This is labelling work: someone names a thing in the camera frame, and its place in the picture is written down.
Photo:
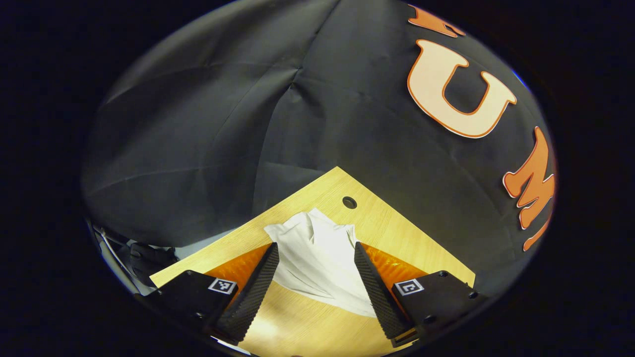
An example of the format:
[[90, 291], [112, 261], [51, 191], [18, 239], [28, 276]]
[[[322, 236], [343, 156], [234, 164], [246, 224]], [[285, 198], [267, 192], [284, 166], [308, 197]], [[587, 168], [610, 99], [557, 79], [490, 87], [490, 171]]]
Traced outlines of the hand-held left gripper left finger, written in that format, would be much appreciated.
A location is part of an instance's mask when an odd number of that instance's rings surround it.
[[186, 270], [149, 294], [149, 308], [189, 332], [237, 345], [244, 340], [279, 264], [275, 242], [207, 273]]

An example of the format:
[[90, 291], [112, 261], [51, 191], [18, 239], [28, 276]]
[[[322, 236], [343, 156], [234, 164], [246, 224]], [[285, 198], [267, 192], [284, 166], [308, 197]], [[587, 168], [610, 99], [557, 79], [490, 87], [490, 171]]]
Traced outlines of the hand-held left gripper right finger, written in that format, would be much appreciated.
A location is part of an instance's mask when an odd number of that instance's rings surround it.
[[440, 338], [488, 300], [449, 271], [426, 273], [362, 242], [355, 245], [354, 263], [379, 324], [395, 348]]

